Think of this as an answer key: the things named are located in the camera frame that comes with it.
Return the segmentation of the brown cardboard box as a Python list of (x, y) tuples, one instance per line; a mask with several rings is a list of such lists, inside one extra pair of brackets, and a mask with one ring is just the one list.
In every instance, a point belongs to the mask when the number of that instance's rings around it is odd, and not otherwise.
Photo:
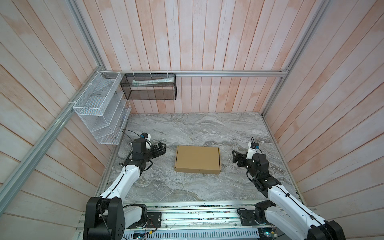
[(176, 172), (219, 175), (221, 169), (221, 152), (218, 147), (177, 147)]

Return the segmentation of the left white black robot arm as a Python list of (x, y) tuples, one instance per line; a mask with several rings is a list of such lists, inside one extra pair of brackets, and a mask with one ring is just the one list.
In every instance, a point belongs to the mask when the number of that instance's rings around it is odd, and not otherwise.
[(123, 205), (124, 198), (140, 176), (153, 166), (152, 159), (166, 153), (164, 143), (152, 144), (150, 137), (132, 141), (132, 150), (112, 185), (86, 205), (84, 240), (122, 240), (128, 227), (147, 227), (148, 211), (144, 204)]

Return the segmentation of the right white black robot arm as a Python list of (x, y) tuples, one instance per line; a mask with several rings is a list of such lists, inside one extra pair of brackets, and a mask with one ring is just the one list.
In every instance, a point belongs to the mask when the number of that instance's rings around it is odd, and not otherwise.
[(259, 226), (273, 225), (292, 240), (344, 240), (343, 228), (327, 221), (296, 199), (269, 173), (269, 161), (256, 149), (247, 154), (232, 151), (233, 163), (246, 169), (247, 178), (267, 200), (255, 205), (253, 212), (237, 210), (240, 218)]

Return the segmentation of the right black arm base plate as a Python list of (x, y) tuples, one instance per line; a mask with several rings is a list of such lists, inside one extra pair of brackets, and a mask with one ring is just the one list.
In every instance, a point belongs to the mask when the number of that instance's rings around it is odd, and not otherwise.
[(239, 208), (236, 210), (240, 217), (242, 226), (265, 226), (274, 225), (283, 215), (270, 209), (247, 210)]

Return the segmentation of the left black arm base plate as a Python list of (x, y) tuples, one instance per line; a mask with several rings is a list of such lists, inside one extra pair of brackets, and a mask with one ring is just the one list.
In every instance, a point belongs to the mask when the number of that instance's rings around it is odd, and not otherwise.
[(149, 212), (143, 220), (138, 221), (137, 223), (132, 223), (131, 225), (126, 225), (126, 229), (144, 229), (144, 228), (153, 228), (158, 229), (161, 227), (162, 223), (162, 213), (161, 212)]

